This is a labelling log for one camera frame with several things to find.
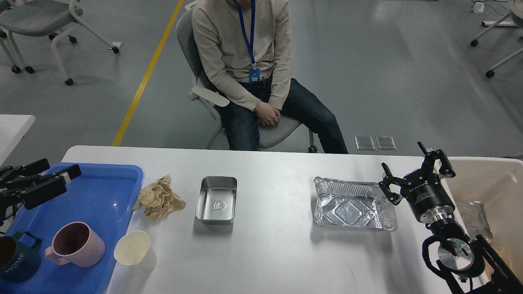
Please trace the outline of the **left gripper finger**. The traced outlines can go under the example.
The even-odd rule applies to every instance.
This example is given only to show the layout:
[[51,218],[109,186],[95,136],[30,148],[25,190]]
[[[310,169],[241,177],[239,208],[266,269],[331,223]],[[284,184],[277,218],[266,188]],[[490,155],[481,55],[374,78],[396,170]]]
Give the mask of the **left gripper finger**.
[[17,182],[36,180],[41,173],[50,169],[49,161],[42,158],[25,166],[4,166],[0,169],[0,185],[13,186]]
[[1,210],[22,204],[25,209],[36,208],[67,192],[67,184],[82,174],[73,164],[58,172],[43,174],[36,180],[20,181],[13,186],[1,186]]

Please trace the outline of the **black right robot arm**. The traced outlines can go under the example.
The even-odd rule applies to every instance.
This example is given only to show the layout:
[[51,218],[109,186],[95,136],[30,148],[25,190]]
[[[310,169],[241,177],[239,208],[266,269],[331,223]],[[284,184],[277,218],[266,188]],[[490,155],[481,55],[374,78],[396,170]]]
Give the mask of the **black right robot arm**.
[[458,280],[469,281],[471,294],[521,294],[522,283],[482,235],[474,239],[456,221],[456,205],[443,188],[444,178],[456,176],[442,149],[426,149],[419,169],[398,178],[382,163],[384,174],[379,187],[390,203],[409,203],[417,222],[432,233],[422,243],[426,267],[446,281],[452,294],[462,294]]

